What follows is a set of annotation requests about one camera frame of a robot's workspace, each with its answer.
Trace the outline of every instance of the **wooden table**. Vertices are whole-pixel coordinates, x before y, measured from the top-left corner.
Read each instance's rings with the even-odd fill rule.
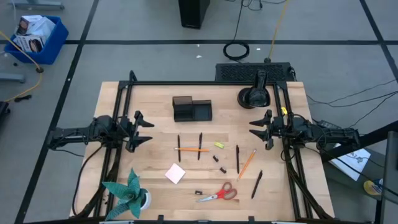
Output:
[[[112,115],[117,92],[117,82],[104,82],[99,94],[95,116]],[[135,110],[140,110],[144,119],[154,128],[141,128],[141,136],[152,136],[153,139],[140,145],[135,153],[127,152],[123,147],[119,166],[118,182],[127,183],[131,168],[140,176],[141,187],[152,194],[150,208],[141,213],[141,220],[156,220],[158,215],[164,215],[165,220],[248,220],[254,216],[256,221],[294,220],[292,200],[288,184],[286,165],[280,159],[282,143],[274,139],[274,148],[265,150],[265,144],[251,134],[249,129],[264,129],[249,124],[250,121],[261,119],[266,109],[277,114],[272,87],[271,105],[267,108],[247,110],[238,105],[236,96],[244,86],[167,86],[139,85],[132,89],[129,117],[134,122]],[[310,119],[307,99],[303,83],[288,83],[290,102],[294,113]],[[173,119],[173,96],[192,96],[193,100],[212,100],[213,121],[175,123]],[[177,135],[180,135],[181,146],[198,147],[199,134],[203,133],[202,149],[210,152],[182,152],[181,163],[173,148],[177,147]],[[224,149],[214,146],[219,141]],[[240,167],[256,148],[257,152],[252,162],[237,182],[236,151],[240,148]],[[99,143],[90,143],[86,148],[87,158]],[[76,209],[80,211],[98,188],[103,165],[105,149],[95,155],[86,165],[76,197]],[[216,155],[219,162],[212,157]],[[302,149],[302,160],[309,191],[318,203],[330,215],[334,215],[329,190],[323,171],[320,156],[311,150]],[[176,185],[165,177],[166,171],[173,163],[182,167],[186,174]],[[220,171],[224,167],[227,173]],[[263,176],[256,196],[251,199],[252,190],[260,170]],[[230,181],[238,190],[238,195],[230,200],[214,200],[196,203],[199,198],[215,194],[224,182]],[[203,195],[195,195],[196,190]],[[302,195],[297,188],[299,201],[302,205]],[[300,206],[301,216],[305,216],[303,206]],[[130,212],[125,212],[119,219],[135,219]]]

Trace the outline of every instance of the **scissors handle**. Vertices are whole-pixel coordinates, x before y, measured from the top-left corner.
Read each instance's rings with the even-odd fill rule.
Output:
[[[230,182],[225,182],[225,183],[223,184],[223,187],[222,187],[221,189],[222,189],[222,190],[225,190],[225,191],[229,191],[229,190],[232,189],[232,184],[231,184]]]
[[[217,198],[223,198],[225,200],[231,200],[238,194],[236,189],[232,189],[230,182],[225,182],[221,190],[217,193]]]
[[[236,189],[230,189],[228,191],[220,190],[220,192],[217,193],[217,198],[223,198],[224,200],[231,200],[232,198],[235,198],[237,194],[238,191]]]

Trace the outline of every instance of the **black pen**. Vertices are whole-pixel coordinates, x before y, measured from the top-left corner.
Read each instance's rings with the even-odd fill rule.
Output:
[[[181,146],[180,146],[180,135],[177,136],[177,142],[178,142],[178,148],[181,148]],[[181,150],[178,150],[178,161],[181,162]]]
[[[199,135],[199,149],[201,149],[201,137],[203,136],[202,133]],[[200,159],[200,151],[198,151],[198,160]]]
[[[236,171],[239,174],[239,146],[236,145]]]
[[[257,178],[257,181],[256,181],[256,186],[254,186],[253,193],[251,194],[251,198],[252,198],[252,199],[254,198],[254,195],[256,194],[256,190],[257,190],[257,187],[258,187],[259,182],[260,182],[260,180],[261,180],[261,177],[262,177],[262,170],[261,170],[260,173],[259,173],[259,177]]]

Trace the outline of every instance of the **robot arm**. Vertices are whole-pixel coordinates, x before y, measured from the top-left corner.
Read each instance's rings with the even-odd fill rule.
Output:
[[[144,117],[140,111],[136,111],[134,124],[130,119],[123,116],[120,121],[115,121],[108,115],[99,116],[94,118],[89,126],[85,128],[56,128],[51,131],[47,140],[47,145],[50,149],[62,147],[68,143],[99,141],[111,147],[116,147],[124,138],[129,138],[126,144],[126,149],[129,152],[134,152],[136,147],[152,137],[139,136],[137,131],[139,126],[144,128],[154,127],[144,121]]]
[[[359,145],[359,133],[353,128],[336,129],[323,128],[312,124],[309,120],[298,114],[288,114],[287,125],[283,125],[283,117],[274,117],[271,122],[272,111],[267,110],[264,118],[258,121],[250,122],[251,125],[263,127],[267,126],[265,131],[249,130],[263,141],[267,141],[266,149],[273,147],[272,137],[286,138],[289,144],[294,147],[303,148],[308,142],[316,142],[319,146],[325,143],[340,143]]]

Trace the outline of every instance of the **orange pencil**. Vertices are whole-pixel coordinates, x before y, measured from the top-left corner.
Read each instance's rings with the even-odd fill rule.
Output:
[[[256,153],[256,149],[254,149],[254,151],[251,153],[251,155],[250,155],[248,161],[247,161],[246,164],[244,165],[243,170],[242,170],[242,172],[239,174],[239,177],[236,179],[236,181],[239,181],[239,180],[240,180],[240,178],[242,177],[244,171],[246,170],[246,168],[248,168],[248,165],[249,165],[251,159],[253,159],[254,153]]]
[[[195,149],[195,148],[174,148],[175,150],[181,150],[181,151],[201,151],[201,152],[208,152],[208,149]]]

